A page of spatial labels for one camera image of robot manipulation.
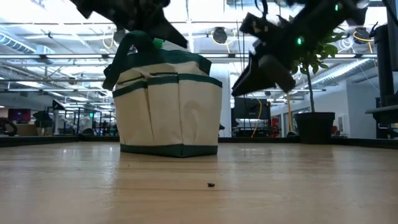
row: canvas tote bag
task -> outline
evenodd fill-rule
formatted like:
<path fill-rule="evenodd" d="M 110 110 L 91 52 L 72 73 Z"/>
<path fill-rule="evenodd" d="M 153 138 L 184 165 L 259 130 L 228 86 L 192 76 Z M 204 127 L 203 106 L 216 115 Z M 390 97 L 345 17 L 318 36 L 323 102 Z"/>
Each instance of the canvas tote bag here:
<path fill-rule="evenodd" d="M 137 53 L 128 55 L 132 46 Z M 216 154 L 222 83 L 209 77 L 210 67 L 198 54 L 156 49 L 145 32 L 126 34 L 103 83 L 114 89 L 121 151 Z"/>

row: wooden floor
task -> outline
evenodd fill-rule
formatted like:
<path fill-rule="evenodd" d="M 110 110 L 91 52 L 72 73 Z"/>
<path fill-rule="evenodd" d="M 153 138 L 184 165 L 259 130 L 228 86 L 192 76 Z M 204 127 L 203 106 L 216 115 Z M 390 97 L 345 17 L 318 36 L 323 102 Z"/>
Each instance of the wooden floor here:
<path fill-rule="evenodd" d="M 105 142 L 0 148 L 0 223 L 396 224 L 398 151 L 222 144 L 217 156 L 174 159 Z"/>

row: bag pocket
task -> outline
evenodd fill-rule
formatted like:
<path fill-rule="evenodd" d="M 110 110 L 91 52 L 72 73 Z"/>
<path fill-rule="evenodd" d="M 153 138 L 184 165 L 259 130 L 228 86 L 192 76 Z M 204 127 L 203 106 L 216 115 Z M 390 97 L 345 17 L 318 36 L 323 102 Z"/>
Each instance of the bag pocket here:
<path fill-rule="evenodd" d="M 223 84 L 204 75 L 180 74 L 178 89 L 185 145 L 216 146 Z"/>
<path fill-rule="evenodd" d="M 147 96 L 147 83 L 142 80 L 113 92 L 121 144 L 154 145 Z"/>
<path fill-rule="evenodd" d="M 178 76 L 157 74 L 147 79 L 149 113 L 157 146 L 182 144 Z"/>

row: ceiling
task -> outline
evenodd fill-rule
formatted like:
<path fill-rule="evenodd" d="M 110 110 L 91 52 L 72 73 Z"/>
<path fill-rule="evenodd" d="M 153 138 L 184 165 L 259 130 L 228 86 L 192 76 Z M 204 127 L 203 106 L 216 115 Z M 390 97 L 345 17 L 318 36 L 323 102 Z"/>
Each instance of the ceiling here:
<path fill-rule="evenodd" d="M 252 50 L 255 38 L 244 36 L 237 31 L 240 22 L 250 12 L 261 16 L 254 5 L 254 0 L 171 0 L 168 7 L 164 9 L 166 18 L 180 31 L 190 43 L 190 50 L 199 54 L 247 54 Z M 370 29 L 377 22 L 387 22 L 386 9 L 380 1 L 371 1 L 366 14 L 365 27 Z M 300 6 L 293 8 L 280 8 L 273 2 L 269 3 L 268 19 L 276 21 L 278 14 L 284 18 L 296 15 L 301 10 Z M 228 34 L 227 45 L 217 44 L 211 38 L 211 32 L 215 27 L 225 27 Z M 347 32 L 352 32 L 354 27 L 346 23 L 340 25 Z M 46 52 L 47 54 L 114 54 L 117 43 L 113 40 L 115 26 L 109 20 L 94 13 L 89 19 L 85 19 L 69 0 L 7 0 L 0 5 L 0 34 L 17 40 L 18 43 L 26 45 L 34 53 Z M 340 53 L 370 53 L 369 45 L 354 44 L 352 37 L 344 42 L 335 43 Z M 0 54 L 21 54 L 21 49 L 14 50 L 9 46 L 1 45 Z M 333 59 L 327 60 L 329 67 L 355 63 L 356 59 Z M 103 70 L 111 63 L 111 59 L 104 58 L 53 58 L 52 64 L 39 63 L 36 60 L 7 59 L 0 61 L 0 78 L 8 79 L 43 79 L 53 78 L 58 80 L 51 83 L 43 83 L 47 88 L 54 89 L 92 89 L 101 88 L 101 79 L 104 78 Z M 231 72 L 231 84 L 236 81 L 241 73 L 241 62 L 231 59 L 217 60 L 213 63 L 229 63 Z M 317 75 L 327 72 L 320 70 Z M 73 85 L 67 81 L 69 78 L 98 79 L 98 82 L 78 82 Z M 305 84 L 306 79 L 301 75 L 295 76 L 298 86 Z M 36 88 L 26 85 L 27 83 L 11 83 L 10 88 Z M 327 83 L 316 88 L 324 88 L 332 85 Z M 90 101 L 111 102 L 110 94 L 96 91 L 84 93 L 60 92 L 51 93 L 54 96 L 79 96 Z M 283 94 L 275 92 L 272 97 L 284 97 Z"/>

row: potted plant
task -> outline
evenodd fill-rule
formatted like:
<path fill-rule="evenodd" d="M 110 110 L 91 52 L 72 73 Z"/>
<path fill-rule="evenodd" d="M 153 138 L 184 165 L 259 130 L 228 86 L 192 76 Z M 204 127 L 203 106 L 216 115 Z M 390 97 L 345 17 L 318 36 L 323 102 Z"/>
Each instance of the potted plant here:
<path fill-rule="evenodd" d="M 328 65 L 323 63 L 323 60 L 329 56 L 335 57 L 338 53 L 338 48 L 331 43 L 343 39 L 344 36 L 345 32 L 330 32 L 325 38 L 319 41 L 314 50 L 306 52 L 299 60 L 294 61 L 292 74 L 300 72 L 306 75 L 310 91 L 311 112 L 300 113 L 294 116 L 302 143 L 326 144 L 331 138 L 335 113 L 315 112 L 310 70 L 312 70 L 313 74 L 316 74 L 319 68 L 328 68 Z"/>

